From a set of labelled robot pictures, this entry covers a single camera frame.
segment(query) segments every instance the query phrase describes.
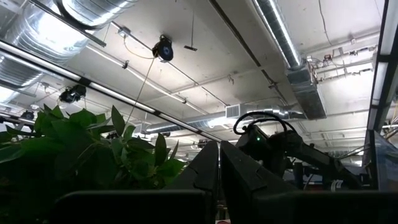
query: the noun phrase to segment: hanging cord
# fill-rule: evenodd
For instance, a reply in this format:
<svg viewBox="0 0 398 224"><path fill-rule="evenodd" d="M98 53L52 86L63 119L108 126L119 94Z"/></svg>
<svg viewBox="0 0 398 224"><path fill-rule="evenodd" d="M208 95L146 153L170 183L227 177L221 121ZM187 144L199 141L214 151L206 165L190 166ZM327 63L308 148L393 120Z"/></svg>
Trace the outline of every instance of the hanging cord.
<svg viewBox="0 0 398 224"><path fill-rule="evenodd" d="M193 47L193 26L195 25L195 8L196 8L196 0L192 10L191 47Z"/></svg>
<svg viewBox="0 0 398 224"><path fill-rule="evenodd" d="M137 56L137 57L140 57L140 58L143 58L143 59L149 59L149 60L155 59L154 57L151 57L151 58L150 58L150 57L143 57L143 56L138 55L138 54L134 53L133 51L131 51L131 50L129 49L129 47L127 46L126 39L127 39L127 36L126 36L125 38L123 38L123 44L124 44L124 47L126 48L126 50L127 50L128 52L130 52L130 54L133 54L133 55L135 55L135 56Z"/></svg>
<svg viewBox="0 0 398 224"><path fill-rule="evenodd" d="M321 0L318 0L318 4L319 4L319 12L320 12L320 14L322 16L323 30L325 31L325 35L326 35L326 38L328 39L329 44L333 45L333 44L331 44L328 32L326 31L326 24L325 24L325 18L323 17L323 13L322 13Z"/></svg>
<svg viewBox="0 0 398 224"><path fill-rule="evenodd" d="M130 114L129 114L129 117L127 118L127 122L129 122L130 117L131 117L131 115L132 115L132 112L134 111L134 108L135 108L136 105L137 105L137 102L138 102L138 100L139 100L139 97L141 96L142 90L144 89L144 85L145 85L145 83L146 83L146 81L147 81L147 79L148 79L150 70L151 70L151 68L152 68L152 66L153 66L153 64L154 64L154 62L155 62L155 59L153 58L153 59L152 59L152 62L151 62L150 65L149 65L148 72L147 72L147 75L145 76L144 82L143 82L142 85L141 85L141 89L139 90L139 93L138 93L138 96L137 96L137 100L136 100L136 102L134 103L134 106L132 106L132 110L131 110L131 112L130 112Z"/></svg>

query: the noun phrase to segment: black cable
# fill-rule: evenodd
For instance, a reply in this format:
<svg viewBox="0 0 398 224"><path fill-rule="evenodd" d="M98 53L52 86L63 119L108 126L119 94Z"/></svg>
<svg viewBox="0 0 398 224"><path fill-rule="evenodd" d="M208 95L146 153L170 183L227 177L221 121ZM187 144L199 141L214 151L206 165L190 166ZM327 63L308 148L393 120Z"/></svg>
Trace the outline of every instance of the black cable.
<svg viewBox="0 0 398 224"><path fill-rule="evenodd" d="M255 116L255 115L270 116L271 118L274 118L275 121L278 121L278 122L282 125L282 127L283 127L283 129L284 129L284 133L287 132L286 122L283 121L282 119L280 119L278 116L276 116L276 115L274 115L274 114L272 114L272 113L267 113L267 112L263 112L263 111L254 111L254 112L250 112L250 113L246 113L246 114L242 115L242 117L240 117L240 118L235 122L234 128L233 128L234 133L237 134L237 135L246 134L246 131L240 133L240 132L238 132L238 131L236 130L236 128L238 127L238 124L239 124L244 118L247 118L247 117L249 117L249 116Z"/></svg>
<svg viewBox="0 0 398 224"><path fill-rule="evenodd" d="M252 121L248 126L252 126L252 125L255 125L257 123L262 123L262 122L267 122L267 121L278 121L278 120L276 120L275 118L261 118L261 119L257 119L255 121ZM293 126L289 122L286 122L284 120L282 120L282 122L285 123L288 127L290 127L292 131L297 133L296 129L293 128Z"/></svg>

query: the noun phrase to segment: light fixture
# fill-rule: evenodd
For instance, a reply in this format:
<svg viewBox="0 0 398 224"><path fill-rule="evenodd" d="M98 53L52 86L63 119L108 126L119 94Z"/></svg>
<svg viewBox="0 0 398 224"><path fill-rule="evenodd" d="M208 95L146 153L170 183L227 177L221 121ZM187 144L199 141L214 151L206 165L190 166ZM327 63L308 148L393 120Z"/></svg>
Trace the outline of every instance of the light fixture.
<svg viewBox="0 0 398 224"><path fill-rule="evenodd" d="M361 166L362 165L362 161L355 161L354 164Z"/></svg>

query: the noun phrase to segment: ceiling light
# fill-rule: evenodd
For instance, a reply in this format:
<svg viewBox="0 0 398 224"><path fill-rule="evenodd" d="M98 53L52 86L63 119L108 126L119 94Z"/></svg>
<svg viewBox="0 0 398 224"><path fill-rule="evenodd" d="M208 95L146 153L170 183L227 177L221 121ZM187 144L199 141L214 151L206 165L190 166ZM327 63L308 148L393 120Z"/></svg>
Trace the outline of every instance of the ceiling light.
<svg viewBox="0 0 398 224"><path fill-rule="evenodd" d="M124 102L126 102L126 103L129 103L130 105L135 105L137 108L139 108L139 109L141 109L141 110L147 111L147 112L149 112L149 113L154 113L154 112L155 112L154 109L152 109L152 108L150 108L150 107L148 107L148 106L145 106L145 105L143 105L142 103L136 102L136 101L134 101L134 100L132 100L132 99L130 99L130 98L128 98L128 97L125 97L125 96L123 96L123 95L120 94L120 93L116 93L116 92L113 91L113 90L110 90L110 89L108 89L108 88L105 88L105 87L103 87L103 86L101 86L101 85L99 85L99 84L97 84L97 83L90 83L90 86L91 86L92 88L94 88L95 90L105 92L105 93L107 93L108 95L110 95L110 96L112 96L112 97L115 97L116 99L119 99L119 100L121 100L121 101L124 101Z"/></svg>

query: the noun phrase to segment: silver ductwork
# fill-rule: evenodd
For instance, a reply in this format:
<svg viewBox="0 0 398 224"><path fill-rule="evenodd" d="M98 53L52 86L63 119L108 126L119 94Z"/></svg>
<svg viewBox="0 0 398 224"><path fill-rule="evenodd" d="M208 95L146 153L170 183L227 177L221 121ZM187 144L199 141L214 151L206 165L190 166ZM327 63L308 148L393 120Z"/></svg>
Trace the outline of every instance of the silver ductwork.
<svg viewBox="0 0 398 224"><path fill-rule="evenodd" d="M317 88L316 75L295 48L276 0L252 0L252 2L284 59L287 78L306 117L326 118L322 96Z"/></svg>
<svg viewBox="0 0 398 224"><path fill-rule="evenodd" d="M53 0L41 1L59 14ZM103 27L131 7L134 0L63 0L67 12L87 26ZM4 40L50 62L63 65L80 53L88 39L50 14L29 4L7 31ZM0 84L26 89L37 83L44 74L21 65L0 53ZM0 87L0 102L7 103L18 93Z"/></svg>
<svg viewBox="0 0 398 224"><path fill-rule="evenodd" d="M252 0L257 13L272 40L275 42L279 52L289 70L297 70L303 67L304 61L294 47L289 32L287 31L285 19L275 0Z"/></svg>
<svg viewBox="0 0 398 224"><path fill-rule="evenodd" d="M241 115L252 111L264 111L272 113L280 117L281 119L306 119L305 115L299 111L284 110L277 106L270 107L270 106L256 106L256 105L234 105L234 106L229 106L229 108L227 108L227 110L223 112L183 119L182 121L198 129L212 128L214 126L224 125L224 124L233 125L237 120L237 118L239 118ZM149 125L148 127L146 127L143 133L144 134L168 133L180 130L184 130L184 128L172 123L165 122L160 124Z"/></svg>

